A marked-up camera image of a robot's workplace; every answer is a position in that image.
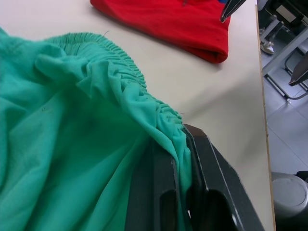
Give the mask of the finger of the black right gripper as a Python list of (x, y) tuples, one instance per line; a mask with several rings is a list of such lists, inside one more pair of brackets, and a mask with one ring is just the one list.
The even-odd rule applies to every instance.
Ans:
[(224, 5), (224, 8), (222, 10), (220, 21), (224, 23), (226, 19), (229, 17), (229, 11), (232, 9), (232, 0), (220, 0), (220, 3)]
[(242, 0), (232, 0), (232, 9), (229, 11), (228, 16), (230, 17), (233, 13), (235, 13), (239, 9), (239, 7), (241, 7), (241, 5)]

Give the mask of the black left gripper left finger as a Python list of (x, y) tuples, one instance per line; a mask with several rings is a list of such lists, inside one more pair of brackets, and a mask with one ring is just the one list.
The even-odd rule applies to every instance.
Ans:
[(131, 178), (125, 230), (177, 231), (179, 192), (175, 159), (151, 141)]

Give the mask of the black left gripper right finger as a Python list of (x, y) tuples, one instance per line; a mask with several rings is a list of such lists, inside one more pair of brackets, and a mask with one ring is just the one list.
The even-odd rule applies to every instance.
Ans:
[(184, 131), (192, 162), (193, 180), (186, 196), (192, 230), (264, 230), (237, 172), (209, 137), (188, 124)]

